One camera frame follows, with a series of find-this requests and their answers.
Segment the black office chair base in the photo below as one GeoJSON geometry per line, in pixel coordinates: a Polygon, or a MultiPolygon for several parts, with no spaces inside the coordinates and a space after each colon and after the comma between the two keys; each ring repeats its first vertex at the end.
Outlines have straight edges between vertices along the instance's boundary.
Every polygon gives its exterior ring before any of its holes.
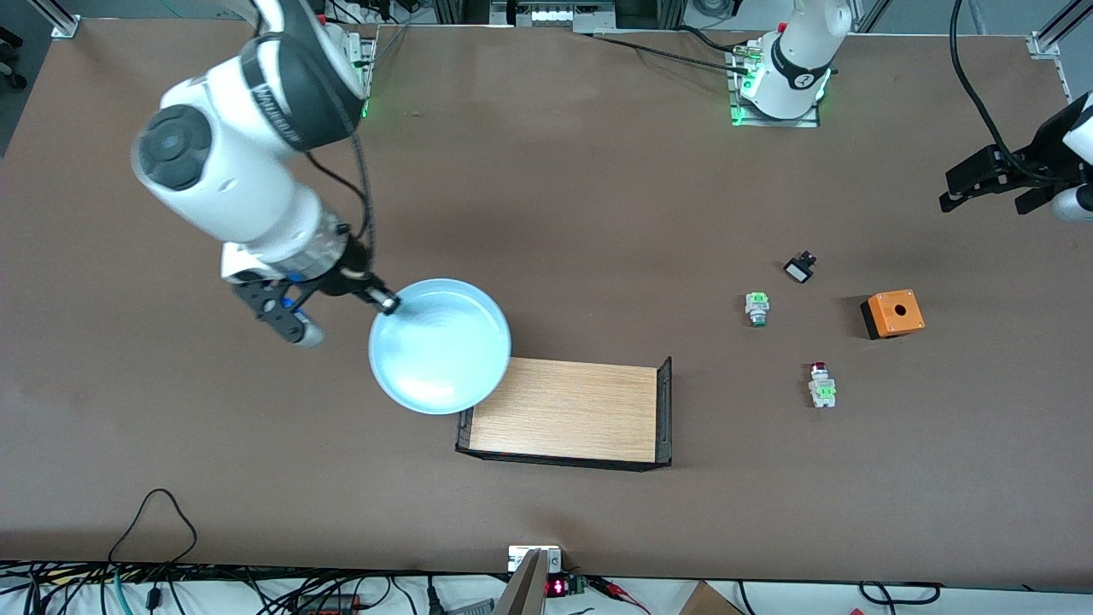
{"type": "Polygon", "coordinates": [[[0,25],[0,79],[7,83],[8,87],[22,92],[27,88],[28,81],[22,73],[17,73],[17,62],[20,59],[19,49],[24,45],[24,39],[0,25]]]}

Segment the orange button enclosure box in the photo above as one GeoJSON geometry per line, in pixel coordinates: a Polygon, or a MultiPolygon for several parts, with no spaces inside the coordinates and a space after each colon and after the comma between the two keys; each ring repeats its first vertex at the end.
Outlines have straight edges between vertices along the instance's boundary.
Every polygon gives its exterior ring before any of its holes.
{"type": "Polygon", "coordinates": [[[860,311],[870,340],[905,338],[926,327],[912,289],[891,289],[868,296],[860,304],[860,311]]]}

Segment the red push button switch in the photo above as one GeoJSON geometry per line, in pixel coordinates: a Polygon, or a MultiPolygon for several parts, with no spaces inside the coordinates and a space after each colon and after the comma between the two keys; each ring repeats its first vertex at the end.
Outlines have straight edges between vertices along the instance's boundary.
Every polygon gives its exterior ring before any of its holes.
{"type": "Polygon", "coordinates": [[[809,393],[815,409],[833,409],[837,405],[837,386],[824,362],[810,366],[809,393]]]}

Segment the white power strip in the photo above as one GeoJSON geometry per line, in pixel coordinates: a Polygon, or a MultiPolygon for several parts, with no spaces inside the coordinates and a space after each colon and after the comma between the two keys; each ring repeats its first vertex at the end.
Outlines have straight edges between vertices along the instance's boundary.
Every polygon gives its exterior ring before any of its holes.
{"type": "Polygon", "coordinates": [[[489,0],[489,25],[598,32],[618,26],[612,0],[489,0]]]}

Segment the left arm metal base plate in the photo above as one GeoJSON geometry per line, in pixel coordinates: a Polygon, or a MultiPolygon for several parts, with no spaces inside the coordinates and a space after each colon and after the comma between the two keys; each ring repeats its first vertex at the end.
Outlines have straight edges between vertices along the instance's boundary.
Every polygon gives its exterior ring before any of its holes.
{"type": "Polygon", "coordinates": [[[797,118],[776,118],[762,113],[753,100],[748,100],[742,94],[757,82],[757,70],[761,62],[759,39],[749,40],[747,45],[734,45],[733,50],[725,54],[730,67],[744,67],[747,75],[727,72],[728,105],[731,121],[734,127],[778,127],[795,129],[812,129],[820,127],[820,105],[825,96],[825,85],[831,78],[831,71],[820,81],[812,104],[803,116],[797,118]]]}

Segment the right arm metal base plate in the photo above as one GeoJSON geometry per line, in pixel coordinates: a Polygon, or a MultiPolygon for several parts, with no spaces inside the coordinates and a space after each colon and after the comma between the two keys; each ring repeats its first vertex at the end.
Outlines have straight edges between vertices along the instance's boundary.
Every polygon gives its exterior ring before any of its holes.
{"type": "Polygon", "coordinates": [[[364,93],[360,117],[366,118],[371,110],[371,83],[377,52],[376,42],[372,38],[362,38],[359,32],[348,32],[341,46],[348,62],[359,75],[359,85],[364,93]]]}

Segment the light blue round plate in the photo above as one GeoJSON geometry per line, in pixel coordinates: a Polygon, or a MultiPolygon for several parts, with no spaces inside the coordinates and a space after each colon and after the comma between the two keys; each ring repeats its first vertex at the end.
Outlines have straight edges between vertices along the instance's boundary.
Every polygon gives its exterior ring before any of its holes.
{"type": "Polygon", "coordinates": [[[368,334],[371,372],[383,393],[423,415],[472,409],[502,382],[512,332],[500,304],[473,284],[433,277],[407,285],[393,314],[368,334]]]}

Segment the brown cardboard box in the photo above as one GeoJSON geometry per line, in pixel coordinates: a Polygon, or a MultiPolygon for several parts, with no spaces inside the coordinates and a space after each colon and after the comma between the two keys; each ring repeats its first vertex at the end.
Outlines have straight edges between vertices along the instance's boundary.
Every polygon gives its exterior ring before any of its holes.
{"type": "Polygon", "coordinates": [[[679,615],[748,615],[706,581],[698,581],[679,615]]]}

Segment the black device with orange ports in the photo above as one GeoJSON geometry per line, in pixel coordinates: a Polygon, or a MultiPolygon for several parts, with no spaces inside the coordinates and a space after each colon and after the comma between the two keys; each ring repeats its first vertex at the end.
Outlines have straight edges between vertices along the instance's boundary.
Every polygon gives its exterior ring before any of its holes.
{"type": "Polygon", "coordinates": [[[309,593],[299,596],[290,615],[359,615],[359,595],[351,593],[309,593]]]}

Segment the red clip lead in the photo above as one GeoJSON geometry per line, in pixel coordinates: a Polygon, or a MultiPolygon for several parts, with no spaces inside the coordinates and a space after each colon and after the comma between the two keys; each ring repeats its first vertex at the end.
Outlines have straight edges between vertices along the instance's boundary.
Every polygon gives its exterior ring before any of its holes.
{"type": "Polygon", "coordinates": [[[606,580],[606,577],[585,576],[585,581],[593,591],[601,593],[606,598],[639,608],[644,615],[653,615],[653,612],[645,607],[639,600],[628,595],[628,592],[624,588],[606,580]]]}

